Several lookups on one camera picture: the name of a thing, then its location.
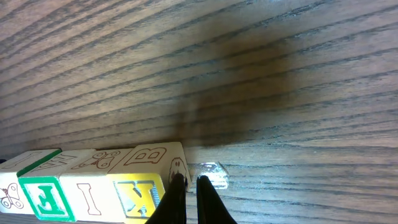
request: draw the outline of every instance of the green border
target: green border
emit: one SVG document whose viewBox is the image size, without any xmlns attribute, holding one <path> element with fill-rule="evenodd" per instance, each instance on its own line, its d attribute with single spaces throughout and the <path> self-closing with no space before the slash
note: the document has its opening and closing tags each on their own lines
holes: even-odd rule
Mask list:
<svg viewBox="0 0 398 224">
<path fill-rule="evenodd" d="M 20 176 L 26 174 L 27 172 L 31 171 L 32 169 L 35 169 L 40 164 L 49 161 L 51 158 L 53 158 L 54 156 L 60 154 L 61 152 L 62 152 L 61 149 L 57 149 L 56 151 L 51 152 L 50 154 L 48 154 L 45 157 L 37 160 L 36 162 L 32 163 L 31 165 L 21 169 L 20 171 L 17 172 L 17 177 L 20 177 Z"/>
<path fill-rule="evenodd" d="M 63 222 L 75 222 L 76 218 L 69 206 L 69 203 L 67 201 L 67 198 L 65 194 L 62 191 L 61 185 L 59 183 L 59 180 L 56 177 L 20 177 L 18 178 L 19 184 L 21 185 L 22 190 L 24 191 L 27 200 L 29 201 L 30 206 L 33 209 L 33 212 L 35 213 L 36 217 L 39 220 L 44 220 L 44 221 L 63 221 Z M 69 216 L 68 217 L 46 217 L 39 215 L 39 212 L 36 209 L 36 206 L 33 204 L 33 201 L 25 188 L 25 184 L 46 184 L 46 183 L 52 183 L 55 185 L 55 188 L 58 190 L 58 193 L 61 197 L 61 200 L 65 206 L 66 211 L 68 212 Z"/>
</svg>

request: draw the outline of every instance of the wooden surface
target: wooden surface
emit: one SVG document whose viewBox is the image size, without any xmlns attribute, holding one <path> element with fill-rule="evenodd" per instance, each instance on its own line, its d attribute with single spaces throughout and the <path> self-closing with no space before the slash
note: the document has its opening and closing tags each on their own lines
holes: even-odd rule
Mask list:
<svg viewBox="0 0 398 224">
<path fill-rule="evenodd" d="M 398 221 L 396 0 L 1 1 L 0 69 L 1 157 L 177 140 L 238 223 Z"/>
</svg>

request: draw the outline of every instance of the wooden block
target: wooden block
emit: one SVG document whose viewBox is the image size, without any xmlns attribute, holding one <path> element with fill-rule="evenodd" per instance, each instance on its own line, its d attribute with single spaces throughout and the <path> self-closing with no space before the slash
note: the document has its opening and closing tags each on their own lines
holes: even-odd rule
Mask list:
<svg viewBox="0 0 398 224">
<path fill-rule="evenodd" d="M 181 143 L 137 146 L 107 174 L 126 216 L 125 223 L 145 223 L 176 173 L 191 183 Z"/>
<path fill-rule="evenodd" d="M 62 191 L 61 173 L 95 149 L 63 151 L 35 169 L 20 176 L 18 181 L 39 220 L 74 222 L 75 217 Z"/>
<path fill-rule="evenodd" d="M 60 149 L 28 151 L 0 164 L 0 211 L 33 214 L 18 177 L 60 153 Z"/>
<path fill-rule="evenodd" d="M 77 220 L 123 222 L 121 202 L 106 177 L 131 149 L 103 150 L 89 154 L 60 177 L 61 187 Z"/>
</svg>

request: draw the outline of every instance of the green letter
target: green letter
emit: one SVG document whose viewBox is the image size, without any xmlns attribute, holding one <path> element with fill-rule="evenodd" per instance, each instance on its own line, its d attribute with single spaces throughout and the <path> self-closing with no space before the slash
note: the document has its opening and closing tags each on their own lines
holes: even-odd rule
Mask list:
<svg viewBox="0 0 398 224">
<path fill-rule="evenodd" d="M 65 212 L 60 210 L 57 203 L 55 202 L 53 195 L 51 194 L 52 186 L 39 186 L 38 188 L 42 190 L 45 195 L 45 198 L 39 195 L 39 199 L 40 202 L 42 202 L 42 205 L 37 205 L 37 207 L 39 208 L 40 213 L 45 215 L 64 215 Z M 44 209 L 47 202 L 50 204 L 51 210 Z"/>
</svg>

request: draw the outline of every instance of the clear plastic piece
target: clear plastic piece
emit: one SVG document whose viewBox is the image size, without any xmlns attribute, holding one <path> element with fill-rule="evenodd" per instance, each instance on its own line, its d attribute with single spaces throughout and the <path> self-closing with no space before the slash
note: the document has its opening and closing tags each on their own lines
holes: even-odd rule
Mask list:
<svg viewBox="0 0 398 224">
<path fill-rule="evenodd" d="M 227 189 L 229 184 L 229 175 L 227 170 L 219 162 L 205 162 L 201 164 L 189 164 L 189 170 L 192 177 L 192 185 L 188 190 L 193 192 L 196 189 L 196 179 L 206 175 L 215 189 Z"/>
</svg>

